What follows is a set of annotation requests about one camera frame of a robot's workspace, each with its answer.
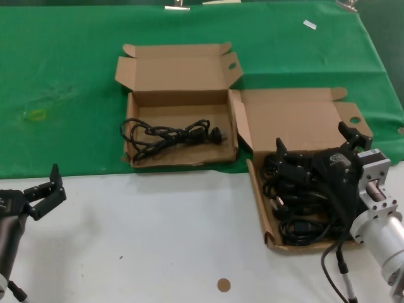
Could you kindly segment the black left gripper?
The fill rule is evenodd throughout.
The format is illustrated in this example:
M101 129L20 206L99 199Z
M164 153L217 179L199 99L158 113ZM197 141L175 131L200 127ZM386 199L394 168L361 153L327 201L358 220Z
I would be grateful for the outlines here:
M49 180L24 191L1 190L1 221L12 217L31 216L40 220L67 199L57 164L52 166ZM35 206L30 201L39 200Z

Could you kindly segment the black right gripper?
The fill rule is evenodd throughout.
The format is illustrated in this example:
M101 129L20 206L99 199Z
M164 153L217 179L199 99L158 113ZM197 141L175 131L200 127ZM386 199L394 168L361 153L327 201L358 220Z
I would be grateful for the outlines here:
M333 208L345 225L351 225L358 208L359 165L357 154L371 149L372 137L339 122L338 130L345 138L338 148L316 153L288 151L281 138L276 139L276 173L301 186L314 185L314 173Z

